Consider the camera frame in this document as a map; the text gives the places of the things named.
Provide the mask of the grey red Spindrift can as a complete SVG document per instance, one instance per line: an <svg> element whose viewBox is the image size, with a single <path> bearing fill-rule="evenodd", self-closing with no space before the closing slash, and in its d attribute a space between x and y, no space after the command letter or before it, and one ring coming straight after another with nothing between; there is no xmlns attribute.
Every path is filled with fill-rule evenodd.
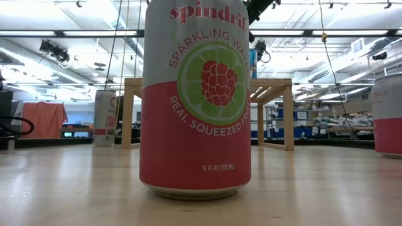
<svg viewBox="0 0 402 226"><path fill-rule="evenodd" d="M376 152L402 159L402 73L377 79L371 103Z"/></svg>
<svg viewBox="0 0 402 226"><path fill-rule="evenodd" d="M242 0L151 0L144 28L139 178L177 199L251 179L249 20Z"/></svg>

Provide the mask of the blue silver Red Bull can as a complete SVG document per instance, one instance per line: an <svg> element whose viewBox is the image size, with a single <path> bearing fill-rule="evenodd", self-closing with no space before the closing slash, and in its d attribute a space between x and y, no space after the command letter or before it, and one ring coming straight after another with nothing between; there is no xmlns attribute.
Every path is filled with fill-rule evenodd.
<svg viewBox="0 0 402 226"><path fill-rule="evenodd" d="M249 50L249 71L251 78L257 78L257 51L255 49Z"/></svg>

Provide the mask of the white Celsius Peach Vibe can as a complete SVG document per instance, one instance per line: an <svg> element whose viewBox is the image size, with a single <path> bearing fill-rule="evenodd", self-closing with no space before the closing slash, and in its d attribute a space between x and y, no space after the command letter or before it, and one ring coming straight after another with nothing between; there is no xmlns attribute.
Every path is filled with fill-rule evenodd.
<svg viewBox="0 0 402 226"><path fill-rule="evenodd" d="M111 147L116 133L116 93L98 90L95 93L93 145Z"/></svg>

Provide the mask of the slatted wooden shelf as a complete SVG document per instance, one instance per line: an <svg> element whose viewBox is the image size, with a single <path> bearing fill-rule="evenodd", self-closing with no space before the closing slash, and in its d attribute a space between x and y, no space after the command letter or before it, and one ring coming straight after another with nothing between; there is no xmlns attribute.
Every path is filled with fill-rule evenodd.
<svg viewBox="0 0 402 226"><path fill-rule="evenodd" d="M122 112L122 149L137 149L140 144L131 143L132 135L132 115L134 96L142 97L143 79L142 78L125 78L124 82L124 102ZM295 148L295 136L293 125L293 94L292 80L290 78L252 78L250 81L252 88L251 102L256 103L258 109L258 146L279 149L284 151L292 151ZM264 141L263 130L263 108L264 105L272 100L283 97L284 108L284 141L283 144L272 144Z"/></svg>

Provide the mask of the black box-shaped equipment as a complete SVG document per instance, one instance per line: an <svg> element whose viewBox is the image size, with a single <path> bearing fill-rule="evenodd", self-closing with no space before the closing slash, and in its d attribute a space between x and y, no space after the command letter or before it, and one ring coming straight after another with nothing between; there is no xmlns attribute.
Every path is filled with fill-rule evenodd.
<svg viewBox="0 0 402 226"><path fill-rule="evenodd" d="M123 109L124 109L124 97L123 96L118 96L117 101L116 101L117 107L116 107L116 129L122 128L122 115L123 115Z"/></svg>

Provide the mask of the rack with blue bins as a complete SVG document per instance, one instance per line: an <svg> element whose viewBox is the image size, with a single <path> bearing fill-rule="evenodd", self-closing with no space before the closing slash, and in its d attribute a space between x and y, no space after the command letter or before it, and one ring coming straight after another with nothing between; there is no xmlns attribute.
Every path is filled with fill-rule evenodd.
<svg viewBox="0 0 402 226"><path fill-rule="evenodd" d="M263 137L267 139L285 138L284 108L265 105L263 107ZM295 139L304 134L312 136L313 118L307 110L293 111L293 132ZM258 138L258 107L251 107L251 139Z"/></svg>

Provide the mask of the cluttered workbench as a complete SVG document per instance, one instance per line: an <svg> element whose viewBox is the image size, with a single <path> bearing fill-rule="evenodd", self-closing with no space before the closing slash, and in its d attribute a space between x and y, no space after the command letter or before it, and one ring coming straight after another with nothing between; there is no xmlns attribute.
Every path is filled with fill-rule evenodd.
<svg viewBox="0 0 402 226"><path fill-rule="evenodd" d="M358 114L351 117L334 119L332 117L315 118L315 127L320 134L329 139L373 140L374 123L372 116Z"/></svg>

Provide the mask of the orange cloth cover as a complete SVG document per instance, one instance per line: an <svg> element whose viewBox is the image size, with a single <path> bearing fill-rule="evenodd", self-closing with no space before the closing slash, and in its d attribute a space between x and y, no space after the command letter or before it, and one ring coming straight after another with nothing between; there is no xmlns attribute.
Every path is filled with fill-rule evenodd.
<svg viewBox="0 0 402 226"><path fill-rule="evenodd" d="M26 139L60 138L60 129L68 121L63 104L47 102L25 103L22 118L31 121L35 126L32 133L21 136Z"/></svg>

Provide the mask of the black ceiling spotlight cluster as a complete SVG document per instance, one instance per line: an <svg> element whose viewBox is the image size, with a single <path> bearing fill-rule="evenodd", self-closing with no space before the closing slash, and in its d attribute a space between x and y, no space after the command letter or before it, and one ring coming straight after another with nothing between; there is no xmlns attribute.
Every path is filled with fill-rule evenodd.
<svg viewBox="0 0 402 226"><path fill-rule="evenodd" d="M48 40L41 41L39 50L46 55L50 55L60 63L67 63L70 60L70 55L68 54L67 49L54 45Z"/></svg>

